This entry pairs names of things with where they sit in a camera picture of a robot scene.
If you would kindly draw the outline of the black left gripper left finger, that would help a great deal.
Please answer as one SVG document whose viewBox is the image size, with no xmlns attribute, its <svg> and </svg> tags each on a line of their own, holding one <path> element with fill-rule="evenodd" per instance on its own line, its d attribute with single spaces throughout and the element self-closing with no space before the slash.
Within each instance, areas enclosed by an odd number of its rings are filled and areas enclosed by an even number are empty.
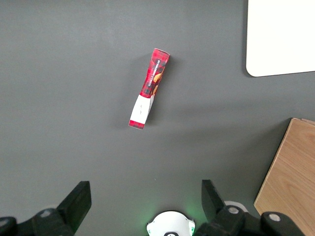
<svg viewBox="0 0 315 236">
<path fill-rule="evenodd" d="M 13 216 L 0 218 L 2 236 L 74 236 L 92 205 L 89 181 L 81 181 L 56 208 L 46 208 L 17 223 Z"/>
</svg>

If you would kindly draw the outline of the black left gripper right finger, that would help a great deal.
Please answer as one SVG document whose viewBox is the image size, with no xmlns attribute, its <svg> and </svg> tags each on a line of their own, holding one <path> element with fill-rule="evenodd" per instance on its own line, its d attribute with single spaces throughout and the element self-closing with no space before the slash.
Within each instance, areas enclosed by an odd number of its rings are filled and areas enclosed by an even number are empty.
<svg viewBox="0 0 315 236">
<path fill-rule="evenodd" d="M 303 236 L 287 215 L 268 211 L 256 218 L 238 206 L 227 205 L 211 180 L 202 180 L 201 201 L 207 222 L 195 236 Z"/>
</svg>

